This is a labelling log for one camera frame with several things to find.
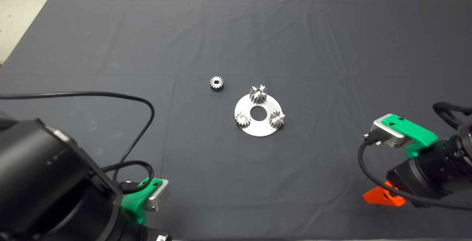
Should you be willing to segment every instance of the dark gray tablecloth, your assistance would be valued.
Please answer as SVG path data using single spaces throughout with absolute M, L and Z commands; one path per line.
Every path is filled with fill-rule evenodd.
M 130 159 L 172 196 L 150 226 L 175 238 L 471 238 L 470 212 L 375 206 L 356 152 L 397 113 L 436 132 L 436 101 L 472 105 L 471 0 L 48 0 L 0 71 L 2 93 L 101 90 L 152 101 L 157 118 Z M 225 89 L 209 89 L 212 76 Z M 257 138 L 236 102 L 264 84 L 287 115 Z M 2 101 L 116 162 L 148 117 L 141 104 L 80 97 Z M 376 175 L 403 149 L 369 149 Z M 144 171 L 123 170 L 140 180 Z M 459 199 L 470 199 L 470 193 Z

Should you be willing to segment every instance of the gear hole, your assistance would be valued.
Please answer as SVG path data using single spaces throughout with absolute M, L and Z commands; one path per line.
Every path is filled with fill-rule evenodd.
M 256 105 L 251 109 L 251 117 L 256 121 L 263 121 L 267 118 L 267 111 L 260 105 Z

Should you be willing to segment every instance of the metal disc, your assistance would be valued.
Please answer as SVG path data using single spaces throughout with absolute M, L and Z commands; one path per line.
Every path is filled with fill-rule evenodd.
M 280 107 L 279 103 L 277 103 L 277 101 L 270 95 L 267 95 L 266 100 L 260 104 L 253 103 L 251 98 L 249 98 L 249 94 L 243 96 L 243 98 L 241 98 L 236 104 L 235 118 L 238 113 L 242 111 L 251 113 L 251 109 L 256 106 L 261 106 L 266 110 L 266 118 L 262 121 L 256 121 L 253 118 L 251 123 L 246 128 L 242 128 L 241 130 L 256 137 L 264 137 L 276 132 L 277 129 L 273 128 L 269 123 L 269 117 L 273 112 L 282 112 L 282 108 Z

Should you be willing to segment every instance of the gear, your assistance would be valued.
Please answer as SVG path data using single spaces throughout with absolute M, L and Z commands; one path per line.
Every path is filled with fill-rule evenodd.
M 239 112 L 236 116 L 236 123 L 240 128 L 245 128 L 251 123 L 251 115 L 247 112 Z
M 223 89 L 223 79 L 219 76 L 214 76 L 209 80 L 209 86 L 213 91 L 221 91 Z
M 285 115 L 281 112 L 273 112 L 268 122 L 273 128 L 281 128 L 285 124 Z
M 251 98 L 253 103 L 263 103 L 267 97 L 267 92 L 267 88 L 263 85 L 259 87 L 253 86 L 249 92 L 249 98 Z

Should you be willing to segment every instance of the black cable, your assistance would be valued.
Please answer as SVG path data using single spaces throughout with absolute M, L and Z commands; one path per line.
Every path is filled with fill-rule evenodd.
M 462 125 L 462 121 L 453 115 L 451 111 L 461 112 L 466 116 L 472 114 L 472 107 L 458 106 L 445 101 L 433 104 L 433 110 L 447 125 L 450 125 L 455 130 L 457 130 L 459 125 Z
M 437 206 L 443 207 L 448 209 L 458 209 L 458 210 L 472 210 L 472 204 L 470 203 L 452 203 L 449 201 L 444 200 L 437 200 L 437 199 L 430 199 L 427 197 L 419 197 L 414 194 L 410 194 L 408 192 L 404 192 L 401 190 L 393 189 L 387 185 L 385 185 L 380 179 L 375 177 L 366 167 L 364 163 L 364 150 L 367 146 L 372 145 L 372 143 L 368 140 L 365 140 L 359 150 L 357 152 L 357 162 L 359 163 L 359 167 L 361 167 L 362 172 L 369 178 L 372 182 L 374 182 L 379 187 L 382 187 L 385 190 L 388 190 L 392 194 L 396 194 L 400 197 L 404 197 L 410 201 L 418 202 L 420 204 L 425 204 L 427 206 Z
M 110 171 L 119 170 L 123 167 L 127 167 L 127 166 L 130 166 L 130 165 L 140 165 L 140 166 L 144 167 L 148 172 L 149 178 L 144 184 L 142 184 L 140 186 L 130 187 L 130 188 L 121 188 L 121 190 L 123 191 L 124 194 L 131 194 L 131 193 L 135 193 L 135 192 L 138 192 L 138 191 L 141 191 L 141 190 L 145 189 L 151 183 L 152 179 L 154 178 L 154 170 L 152 169 L 152 166 L 150 164 L 148 164 L 147 162 L 144 162 L 144 161 L 126 161 L 126 162 L 120 162 L 120 163 L 117 163 L 117 164 L 112 164 L 112 165 L 109 165 L 107 167 L 103 167 L 101 169 L 104 172 L 110 172 Z
M 119 99 L 131 100 L 131 101 L 138 101 L 140 103 L 146 104 L 149 107 L 149 109 L 150 109 L 149 120 L 147 121 L 147 123 L 144 126 L 143 130 L 141 130 L 141 132 L 138 134 L 138 136 L 135 138 L 135 140 L 133 140 L 133 143 L 131 143 L 131 145 L 128 147 L 128 150 L 125 151 L 125 153 L 123 154 L 123 156 L 121 157 L 121 159 L 118 163 L 124 162 L 125 159 L 128 157 L 129 153 L 131 152 L 131 150 L 133 150 L 136 143 L 138 143 L 138 141 L 144 135 L 146 130 L 149 128 L 149 125 L 151 125 L 152 121 L 154 120 L 155 109 L 154 109 L 154 106 L 152 105 L 152 103 L 150 103 L 150 101 L 148 101 L 144 98 L 141 98 L 141 97 L 122 94 L 122 93 L 93 92 L 93 91 L 58 92 L 58 93 L 0 94 L 0 100 L 25 100 L 25 99 L 77 97 L 77 96 L 105 96 L 105 97 L 119 98 Z M 113 172 L 113 181 L 114 182 L 117 182 L 118 170 L 119 169 L 116 169 L 115 172 Z

